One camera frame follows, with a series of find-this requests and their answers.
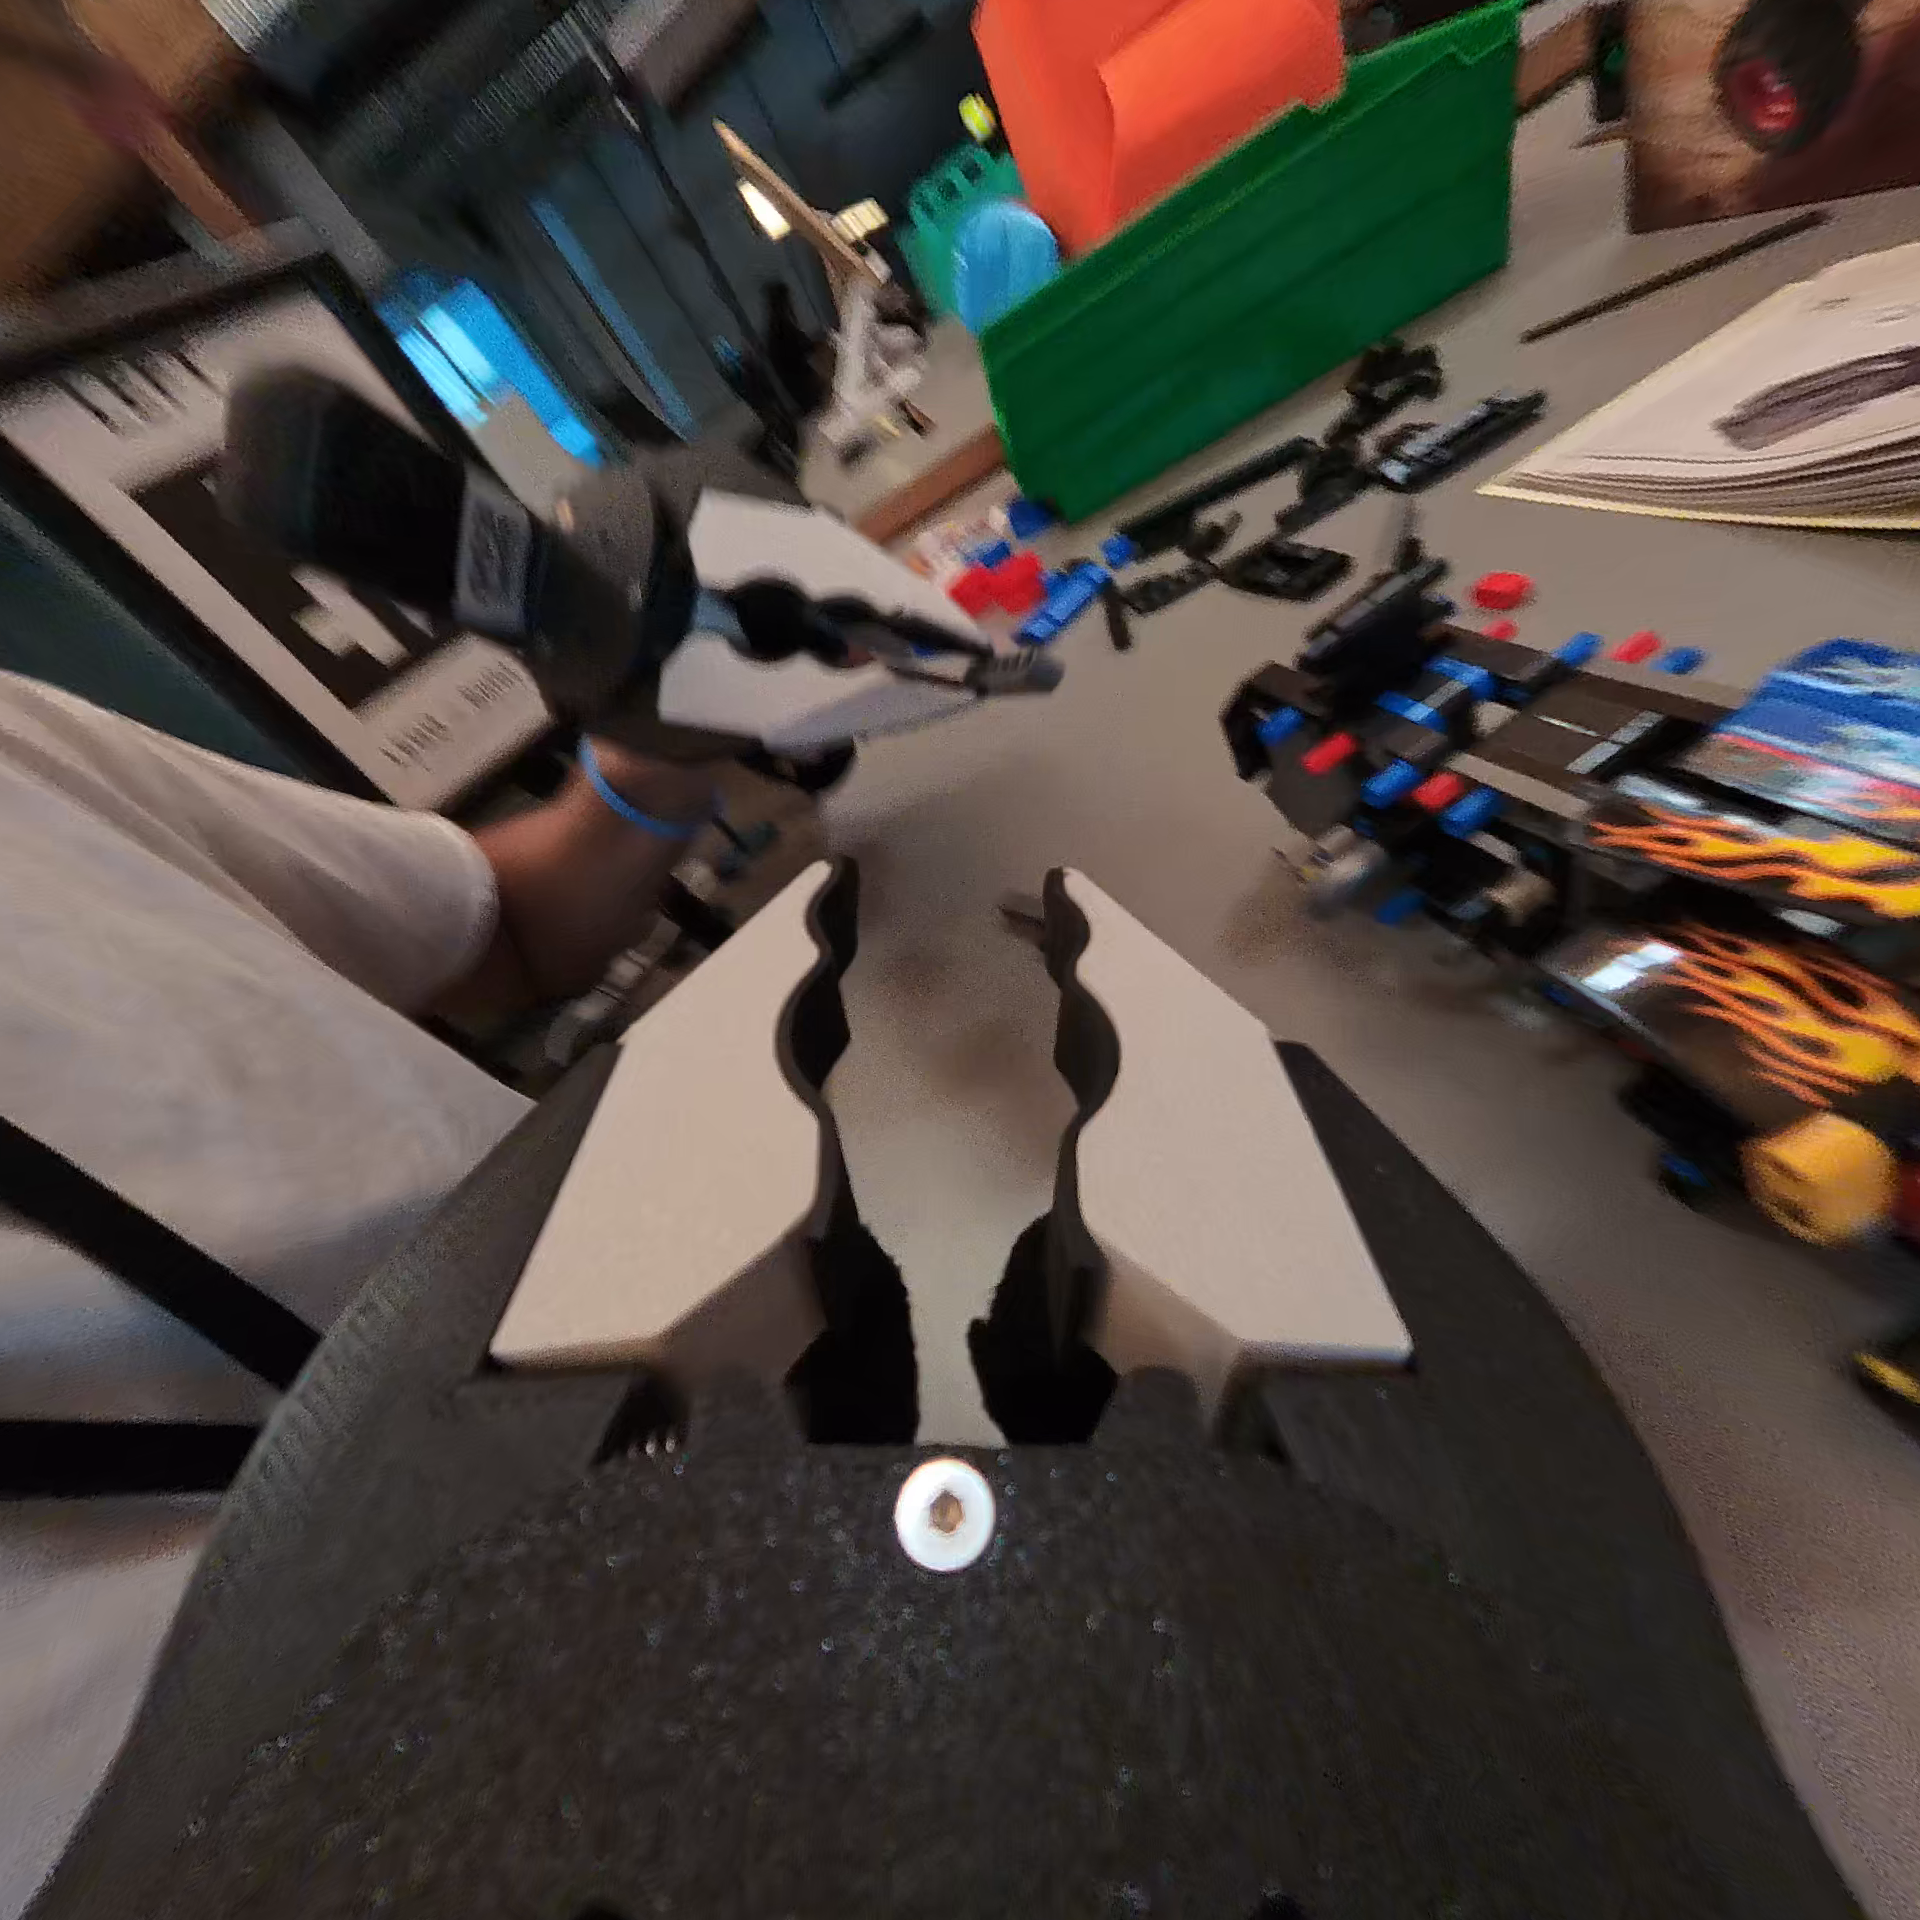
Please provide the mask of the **lego truck model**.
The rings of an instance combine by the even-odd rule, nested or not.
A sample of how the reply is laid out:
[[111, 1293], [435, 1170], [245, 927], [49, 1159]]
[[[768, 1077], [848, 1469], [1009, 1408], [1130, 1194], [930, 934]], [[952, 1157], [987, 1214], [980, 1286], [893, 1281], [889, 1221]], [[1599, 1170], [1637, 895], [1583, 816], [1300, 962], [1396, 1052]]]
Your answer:
[[1671, 1194], [1914, 1253], [1916, 653], [1824, 639], [1724, 690], [1653, 637], [1463, 628], [1440, 570], [1377, 577], [1218, 714], [1308, 898], [1609, 1040]]

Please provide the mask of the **light blue round object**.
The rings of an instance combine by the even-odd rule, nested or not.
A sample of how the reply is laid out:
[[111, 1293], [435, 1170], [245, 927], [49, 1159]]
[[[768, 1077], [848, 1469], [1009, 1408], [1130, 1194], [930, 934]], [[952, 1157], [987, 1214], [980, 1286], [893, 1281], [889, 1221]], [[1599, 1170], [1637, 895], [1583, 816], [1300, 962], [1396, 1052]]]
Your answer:
[[1061, 245], [1023, 199], [983, 199], [952, 238], [952, 311], [971, 336], [1003, 319], [1057, 278]]

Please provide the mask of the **orange plastic container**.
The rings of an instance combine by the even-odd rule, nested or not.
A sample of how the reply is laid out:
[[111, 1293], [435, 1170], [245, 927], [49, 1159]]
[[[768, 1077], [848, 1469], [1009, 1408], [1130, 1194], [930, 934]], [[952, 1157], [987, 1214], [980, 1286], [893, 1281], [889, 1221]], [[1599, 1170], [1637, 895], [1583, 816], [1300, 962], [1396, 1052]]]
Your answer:
[[1347, 78], [1340, 1], [980, 1], [1025, 196], [1066, 256]]

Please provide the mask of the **pile of black lego pieces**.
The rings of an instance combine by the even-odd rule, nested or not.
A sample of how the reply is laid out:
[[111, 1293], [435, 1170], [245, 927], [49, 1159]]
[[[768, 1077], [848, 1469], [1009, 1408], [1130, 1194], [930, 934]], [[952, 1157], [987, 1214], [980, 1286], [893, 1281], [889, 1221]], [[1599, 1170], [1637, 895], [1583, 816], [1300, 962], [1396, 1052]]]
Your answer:
[[1353, 557], [1309, 532], [1378, 490], [1416, 497], [1545, 417], [1545, 390], [1497, 390], [1448, 421], [1410, 406], [1448, 392], [1435, 346], [1385, 338], [1360, 354], [1316, 437], [1292, 437], [1125, 518], [1101, 550], [1097, 604], [1113, 650], [1137, 621], [1196, 591], [1306, 605], [1353, 573]]

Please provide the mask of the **blue wristband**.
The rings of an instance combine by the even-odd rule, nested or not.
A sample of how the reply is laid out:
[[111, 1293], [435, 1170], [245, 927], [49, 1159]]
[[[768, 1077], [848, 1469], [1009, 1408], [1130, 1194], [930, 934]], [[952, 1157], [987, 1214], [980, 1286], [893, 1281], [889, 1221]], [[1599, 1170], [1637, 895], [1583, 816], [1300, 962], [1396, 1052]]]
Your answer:
[[608, 814], [657, 840], [684, 846], [713, 822], [708, 806], [697, 806], [688, 816], [664, 816], [639, 806], [608, 780], [608, 770], [587, 736], [579, 736], [573, 765]]

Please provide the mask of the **person's left forearm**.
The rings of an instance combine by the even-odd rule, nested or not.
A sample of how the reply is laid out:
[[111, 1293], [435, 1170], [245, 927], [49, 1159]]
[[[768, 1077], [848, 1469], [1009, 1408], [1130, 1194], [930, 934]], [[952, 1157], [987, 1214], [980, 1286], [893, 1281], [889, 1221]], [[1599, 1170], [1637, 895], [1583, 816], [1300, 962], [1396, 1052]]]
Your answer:
[[657, 920], [668, 885], [721, 817], [780, 806], [785, 788], [729, 758], [659, 758], [589, 736], [608, 780], [664, 816], [711, 808], [684, 846], [657, 840], [608, 814], [572, 762], [560, 788], [527, 812], [481, 824], [472, 840], [493, 886], [493, 920], [475, 960], [428, 1004], [428, 1018], [469, 1036], [587, 994]]

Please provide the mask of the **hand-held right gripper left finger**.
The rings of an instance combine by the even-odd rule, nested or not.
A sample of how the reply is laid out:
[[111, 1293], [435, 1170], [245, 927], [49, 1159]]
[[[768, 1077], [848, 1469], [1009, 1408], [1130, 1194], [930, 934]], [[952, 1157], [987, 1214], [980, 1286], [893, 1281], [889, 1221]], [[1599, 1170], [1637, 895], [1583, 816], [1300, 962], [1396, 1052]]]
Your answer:
[[857, 1215], [828, 1102], [857, 863], [816, 860], [640, 1017], [491, 1335], [511, 1374], [789, 1377]]

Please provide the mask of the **open instruction booklet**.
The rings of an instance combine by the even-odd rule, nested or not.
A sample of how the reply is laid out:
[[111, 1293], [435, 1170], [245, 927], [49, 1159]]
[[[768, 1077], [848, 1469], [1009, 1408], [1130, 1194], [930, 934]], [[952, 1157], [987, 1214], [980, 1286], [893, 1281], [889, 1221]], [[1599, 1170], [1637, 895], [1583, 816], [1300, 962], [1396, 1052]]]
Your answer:
[[1786, 285], [1479, 487], [1669, 520], [1919, 528], [1919, 245]]

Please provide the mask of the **long black lego axle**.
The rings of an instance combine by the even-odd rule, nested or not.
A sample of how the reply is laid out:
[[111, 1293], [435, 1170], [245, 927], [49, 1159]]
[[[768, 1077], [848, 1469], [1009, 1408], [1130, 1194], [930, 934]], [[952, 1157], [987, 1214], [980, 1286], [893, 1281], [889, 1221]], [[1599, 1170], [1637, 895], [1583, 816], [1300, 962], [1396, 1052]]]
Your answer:
[[1653, 272], [1644, 278], [1629, 281], [1625, 287], [1602, 294], [1593, 302], [1579, 303], [1552, 319], [1525, 326], [1521, 334], [1521, 344], [1539, 344], [1551, 338], [1556, 338], [1565, 332], [1583, 328], [1599, 319], [1612, 317], [1629, 305], [1644, 303], [1653, 296], [1660, 296], [1673, 287], [1687, 285], [1692, 281], [1706, 278], [1711, 274], [1724, 272], [1737, 264], [1744, 258], [1763, 253], [1767, 249], [1777, 249], [1795, 238], [1805, 232], [1816, 232], [1818, 229], [1826, 226], [1833, 220], [1828, 208], [1809, 208], [1800, 209], [1786, 220], [1767, 223], [1757, 231], [1746, 232], [1744, 238], [1717, 246], [1707, 253], [1697, 253], [1687, 260], [1681, 260], [1671, 268]]

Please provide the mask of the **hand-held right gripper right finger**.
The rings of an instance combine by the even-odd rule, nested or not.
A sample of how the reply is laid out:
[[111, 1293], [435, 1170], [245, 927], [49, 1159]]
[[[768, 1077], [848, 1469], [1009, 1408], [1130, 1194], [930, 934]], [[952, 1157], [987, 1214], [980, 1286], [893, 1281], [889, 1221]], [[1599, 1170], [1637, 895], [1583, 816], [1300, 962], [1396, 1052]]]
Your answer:
[[1267, 1026], [1076, 868], [1043, 882], [1072, 1097], [1047, 1314], [1115, 1376], [1388, 1372], [1412, 1357]]

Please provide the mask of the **pile of red blue bricks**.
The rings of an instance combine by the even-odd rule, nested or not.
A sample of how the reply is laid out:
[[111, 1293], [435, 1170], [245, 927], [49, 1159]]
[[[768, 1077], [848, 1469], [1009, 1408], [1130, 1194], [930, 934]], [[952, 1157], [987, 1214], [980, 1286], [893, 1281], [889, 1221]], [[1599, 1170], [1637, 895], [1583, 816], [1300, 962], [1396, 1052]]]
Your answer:
[[1105, 560], [1047, 562], [1040, 537], [1057, 513], [1023, 494], [983, 511], [937, 518], [905, 541], [905, 562], [968, 612], [1020, 644], [1049, 644], [1113, 588]]

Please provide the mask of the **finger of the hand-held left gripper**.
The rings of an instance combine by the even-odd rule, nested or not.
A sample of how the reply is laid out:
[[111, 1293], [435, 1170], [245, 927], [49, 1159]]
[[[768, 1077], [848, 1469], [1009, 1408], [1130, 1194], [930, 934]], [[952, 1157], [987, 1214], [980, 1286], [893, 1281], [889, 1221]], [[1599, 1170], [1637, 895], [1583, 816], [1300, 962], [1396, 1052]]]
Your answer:
[[676, 729], [733, 736], [765, 751], [825, 751], [930, 729], [986, 701], [1044, 697], [1063, 679], [1063, 663], [1043, 646], [903, 663], [768, 663], [699, 630], [665, 660], [657, 709]]
[[688, 522], [688, 628], [737, 649], [992, 649], [954, 599], [808, 505], [707, 490]]

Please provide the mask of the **green plastic bin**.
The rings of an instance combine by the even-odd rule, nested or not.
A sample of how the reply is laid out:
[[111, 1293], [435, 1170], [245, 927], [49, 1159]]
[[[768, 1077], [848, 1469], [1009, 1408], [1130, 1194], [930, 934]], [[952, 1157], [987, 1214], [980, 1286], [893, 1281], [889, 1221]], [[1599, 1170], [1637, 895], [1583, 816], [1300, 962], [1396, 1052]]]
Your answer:
[[1521, 14], [1362, 54], [989, 325], [1020, 489], [1081, 520], [1497, 274]]

